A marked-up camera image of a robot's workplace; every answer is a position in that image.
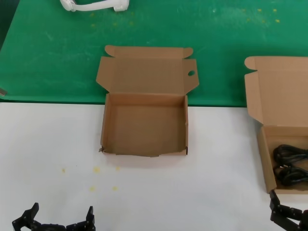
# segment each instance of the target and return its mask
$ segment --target brown box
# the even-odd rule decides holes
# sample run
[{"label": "brown box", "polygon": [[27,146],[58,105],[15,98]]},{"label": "brown box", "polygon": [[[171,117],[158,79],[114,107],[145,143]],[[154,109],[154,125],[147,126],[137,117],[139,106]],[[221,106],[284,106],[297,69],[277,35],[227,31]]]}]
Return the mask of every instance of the brown box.
[{"label": "brown box", "polygon": [[186,93],[199,85],[192,48],[106,46],[96,81],[106,95],[104,153],[186,155]]},{"label": "brown box", "polygon": [[[308,184],[284,187],[275,179],[273,150],[281,144],[308,149],[308,58],[248,57],[256,72],[245,75],[248,113],[263,124],[257,136],[266,189],[308,193]],[[297,165],[308,170],[308,161]]]}]

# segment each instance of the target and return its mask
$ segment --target white object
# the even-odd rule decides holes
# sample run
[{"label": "white object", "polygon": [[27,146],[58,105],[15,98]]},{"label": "white object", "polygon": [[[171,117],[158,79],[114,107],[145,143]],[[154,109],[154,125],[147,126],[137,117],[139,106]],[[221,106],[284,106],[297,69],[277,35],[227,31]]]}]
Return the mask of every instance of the white object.
[{"label": "white object", "polygon": [[[188,156],[155,158],[98,152],[103,111],[0,103],[2,230],[38,202],[37,221],[63,225],[92,205],[98,231],[282,231],[246,108],[188,107]],[[308,209],[308,195],[279,199]]]},{"label": "white object", "polygon": [[86,5],[77,5],[74,0],[60,0],[67,11],[95,11],[113,7],[115,11],[125,11],[129,0],[104,0]]}]

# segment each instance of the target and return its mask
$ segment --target black cable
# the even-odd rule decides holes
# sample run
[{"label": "black cable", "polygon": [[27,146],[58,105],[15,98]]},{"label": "black cable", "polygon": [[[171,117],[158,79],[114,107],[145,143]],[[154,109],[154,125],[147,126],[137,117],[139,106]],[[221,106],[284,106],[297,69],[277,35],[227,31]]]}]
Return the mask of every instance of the black cable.
[{"label": "black cable", "polygon": [[296,162],[308,159],[308,150],[283,144],[274,149],[273,157],[278,164],[274,168],[274,174],[282,185],[292,186],[308,182],[308,171],[293,166]]}]

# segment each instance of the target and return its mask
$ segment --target box flap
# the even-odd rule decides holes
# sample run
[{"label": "box flap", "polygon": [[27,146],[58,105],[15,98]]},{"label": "box flap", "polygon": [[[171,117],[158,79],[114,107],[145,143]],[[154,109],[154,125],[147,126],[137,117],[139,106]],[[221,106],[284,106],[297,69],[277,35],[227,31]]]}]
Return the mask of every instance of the box flap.
[{"label": "box flap", "polygon": [[308,57],[248,57],[247,108],[264,125],[308,126]]},{"label": "box flap", "polygon": [[113,93],[184,95],[199,85],[192,48],[106,46],[96,81]]}]

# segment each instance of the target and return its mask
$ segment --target green mat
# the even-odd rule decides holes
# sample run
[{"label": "green mat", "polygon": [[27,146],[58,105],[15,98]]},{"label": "green mat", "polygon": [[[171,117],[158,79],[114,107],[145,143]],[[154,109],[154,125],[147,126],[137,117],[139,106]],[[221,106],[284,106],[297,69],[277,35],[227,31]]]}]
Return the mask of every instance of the green mat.
[{"label": "green mat", "polygon": [[307,56],[307,28],[306,0],[131,0],[119,13],[21,0],[0,52],[2,99],[104,103],[95,78],[112,44],[192,47],[200,86],[189,104],[246,106],[245,58]]}]

